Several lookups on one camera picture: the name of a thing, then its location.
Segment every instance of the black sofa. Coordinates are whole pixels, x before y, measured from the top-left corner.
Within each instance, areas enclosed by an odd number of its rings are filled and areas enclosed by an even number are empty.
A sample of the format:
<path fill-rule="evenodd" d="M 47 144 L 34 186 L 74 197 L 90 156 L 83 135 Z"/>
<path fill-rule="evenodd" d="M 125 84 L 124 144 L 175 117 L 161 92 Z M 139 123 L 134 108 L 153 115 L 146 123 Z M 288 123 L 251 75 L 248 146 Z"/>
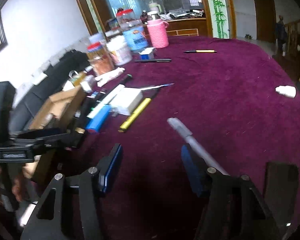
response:
<path fill-rule="evenodd" d="M 47 77 L 34 85 L 11 112 L 10 133 L 27 130 L 46 99 L 62 90 L 69 79 L 69 72 L 82 71 L 89 65 L 87 55 L 76 50 L 67 52 L 55 66 L 50 65 L 44 71 Z"/>

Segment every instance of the red lid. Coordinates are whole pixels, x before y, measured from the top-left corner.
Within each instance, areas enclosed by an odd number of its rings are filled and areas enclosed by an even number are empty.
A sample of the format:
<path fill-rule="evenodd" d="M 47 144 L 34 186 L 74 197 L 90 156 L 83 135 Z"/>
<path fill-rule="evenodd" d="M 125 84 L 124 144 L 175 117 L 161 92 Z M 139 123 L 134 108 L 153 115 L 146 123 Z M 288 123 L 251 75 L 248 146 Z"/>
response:
<path fill-rule="evenodd" d="M 93 43 L 90 46 L 88 46 L 87 49 L 93 49 L 93 48 L 96 48 L 96 47 L 99 47 L 99 46 L 101 46 L 101 43 L 98 41 L 98 42 Z"/>
<path fill-rule="evenodd" d="M 118 12 L 117 16 L 120 16 L 122 14 L 127 14 L 127 13 L 130 13 L 130 12 L 133 12 L 133 9 L 126 9 L 126 10 L 123 10 L 121 12 Z"/>

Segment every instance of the silver bolt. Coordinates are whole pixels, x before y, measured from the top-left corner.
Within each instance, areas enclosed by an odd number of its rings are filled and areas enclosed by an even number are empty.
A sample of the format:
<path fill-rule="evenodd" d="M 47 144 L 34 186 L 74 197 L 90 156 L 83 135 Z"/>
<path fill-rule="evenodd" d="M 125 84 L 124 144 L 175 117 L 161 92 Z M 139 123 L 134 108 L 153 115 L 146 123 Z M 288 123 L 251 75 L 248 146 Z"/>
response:
<path fill-rule="evenodd" d="M 56 180 L 59 180 L 59 179 L 61 179 L 62 178 L 62 174 L 61 173 L 58 173 L 58 174 L 56 174 L 56 175 L 54 175 L 54 178 L 56 179 Z"/>
<path fill-rule="evenodd" d="M 209 168 L 207 168 L 207 172 L 209 172 L 209 173 L 216 173 L 217 172 L 217 170 L 215 169 L 215 168 L 213 168 L 213 167 L 209 167 Z"/>
<path fill-rule="evenodd" d="M 93 174 L 93 173 L 96 173 L 98 171 L 97 167 L 90 167 L 88 169 L 89 173 Z"/>
<path fill-rule="evenodd" d="M 243 175 L 241 175 L 241 179 L 250 180 L 250 177 L 247 174 L 243 174 Z"/>

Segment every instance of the yellow and black pen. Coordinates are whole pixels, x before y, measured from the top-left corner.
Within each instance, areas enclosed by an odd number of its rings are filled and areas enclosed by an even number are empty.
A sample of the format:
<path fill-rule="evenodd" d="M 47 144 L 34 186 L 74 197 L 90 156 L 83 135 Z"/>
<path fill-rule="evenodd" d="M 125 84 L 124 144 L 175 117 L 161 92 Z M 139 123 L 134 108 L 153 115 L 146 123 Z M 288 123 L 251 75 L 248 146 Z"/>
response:
<path fill-rule="evenodd" d="M 133 121 L 141 114 L 141 112 L 149 105 L 152 99 L 159 93 L 160 88 L 154 90 L 154 94 L 148 98 L 145 98 L 140 105 L 133 111 L 132 115 L 130 115 L 127 120 L 120 126 L 119 132 L 126 132 L 129 126 L 133 123 Z"/>
<path fill-rule="evenodd" d="M 187 51 L 184 51 L 183 53 L 216 53 L 217 51 L 216 50 L 213 50 L 213 49 L 202 49 L 202 50 L 187 50 Z"/>

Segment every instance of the blue label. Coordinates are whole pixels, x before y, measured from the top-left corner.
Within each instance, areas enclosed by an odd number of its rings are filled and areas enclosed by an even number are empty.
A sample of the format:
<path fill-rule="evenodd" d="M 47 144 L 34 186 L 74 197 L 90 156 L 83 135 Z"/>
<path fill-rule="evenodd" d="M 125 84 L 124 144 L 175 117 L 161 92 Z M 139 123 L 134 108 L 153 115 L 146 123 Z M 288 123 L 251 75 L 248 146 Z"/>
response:
<path fill-rule="evenodd" d="M 137 26 L 128 31 L 124 31 L 123 36 L 131 50 L 139 50 L 148 47 L 148 42 L 142 26 Z"/>

